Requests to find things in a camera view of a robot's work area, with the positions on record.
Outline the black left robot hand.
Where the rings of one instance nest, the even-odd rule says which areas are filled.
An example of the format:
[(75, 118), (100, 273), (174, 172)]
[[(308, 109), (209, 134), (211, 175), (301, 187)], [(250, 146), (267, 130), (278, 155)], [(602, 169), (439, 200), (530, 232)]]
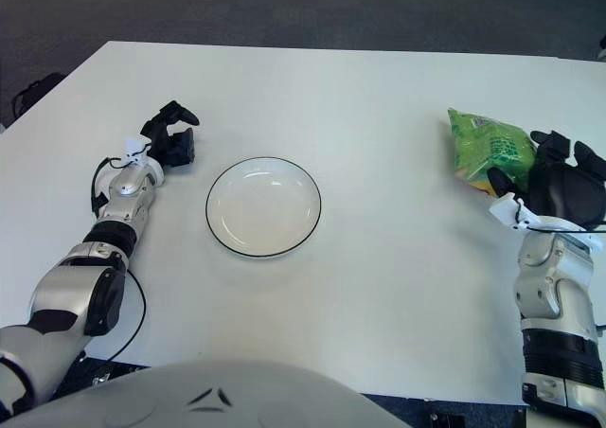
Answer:
[[(169, 134), (168, 127), (177, 122), (184, 122), (189, 128)], [(195, 159), (192, 126), (199, 125), (200, 120), (196, 115), (172, 100), (148, 120), (140, 132), (151, 141), (147, 155), (155, 159), (161, 167), (175, 168), (192, 163)]]

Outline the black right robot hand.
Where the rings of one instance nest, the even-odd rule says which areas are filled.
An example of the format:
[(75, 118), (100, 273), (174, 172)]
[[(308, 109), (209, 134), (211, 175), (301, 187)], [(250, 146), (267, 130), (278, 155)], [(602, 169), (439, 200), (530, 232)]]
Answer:
[(580, 141), (571, 145), (555, 131), (533, 131), (530, 138), (538, 147), (527, 187), (520, 188), (493, 167), (488, 178), (496, 195), (511, 193), (538, 216), (567, 220), (588, 231), (605, 224), (605, 159)]

